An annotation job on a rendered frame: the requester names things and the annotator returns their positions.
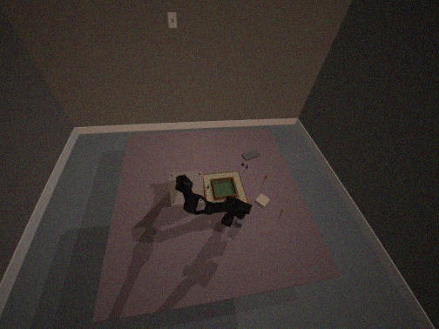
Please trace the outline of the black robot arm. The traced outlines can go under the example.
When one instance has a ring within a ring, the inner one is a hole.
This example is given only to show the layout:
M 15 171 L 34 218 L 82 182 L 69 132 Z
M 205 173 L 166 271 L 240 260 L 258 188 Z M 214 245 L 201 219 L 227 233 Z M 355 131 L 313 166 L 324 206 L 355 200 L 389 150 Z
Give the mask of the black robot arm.
M 193 183 L 190 181 L 186 175 L 179 175 L 176 177 L 175 189 L 182 192 L 184 195 L 185 203 L 183 209 L 191 214 L 200 215 L 207 214 L 212 215 L 212 213 L 227 212 L 233 214 L 233 216 L 242 220 L 246 214 L 249 215 L 252 205 L 241 201 L 240 199 L 227 196 L 225 202 L 212 203 L 207 201 L 203 196 L 199 194 L 192 193 Z M 202 199 L 206 203 L 205 210 L 196 211 L 199 199 Z

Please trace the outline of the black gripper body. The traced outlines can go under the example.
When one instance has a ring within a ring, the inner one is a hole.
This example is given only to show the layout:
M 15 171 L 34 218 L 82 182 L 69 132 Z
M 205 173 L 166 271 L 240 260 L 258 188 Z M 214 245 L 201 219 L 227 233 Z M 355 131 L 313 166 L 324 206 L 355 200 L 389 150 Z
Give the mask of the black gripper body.
M 227 213 L 226 217 L 223 217 L 221 224 L 231 227 L 233 223 L 233 214 Z

